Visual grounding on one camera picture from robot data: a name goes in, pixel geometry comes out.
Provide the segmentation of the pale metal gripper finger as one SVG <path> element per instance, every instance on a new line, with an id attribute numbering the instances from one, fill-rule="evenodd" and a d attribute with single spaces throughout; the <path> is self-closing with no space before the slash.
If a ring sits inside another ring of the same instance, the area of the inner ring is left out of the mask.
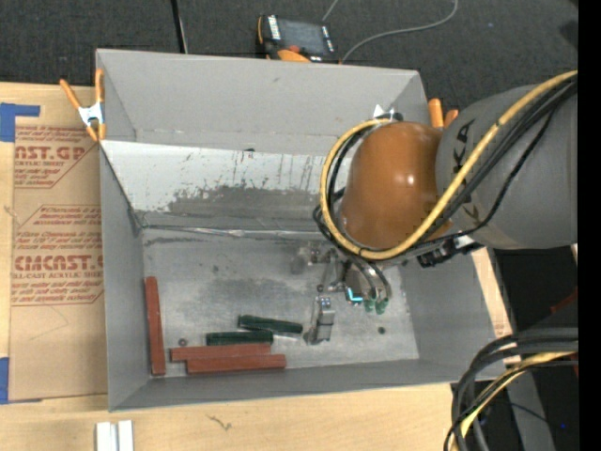
<path id="1" fill-rule="evenodd" d="M 335 322 L 335 311 L 332 308 L 329 297 L 320 297 L 317 313 L 317 340 L 329 341 Z"/>
<path id="2" fill-rule="evenodd" d="M 315 345 L 320 342 L 320 337 L 319 337 L 320 313 L 321 313 L 321 298 L 316 297 L 313 302 L 310 327 L 305 334 L 305 342 L 307 345 Z"/>

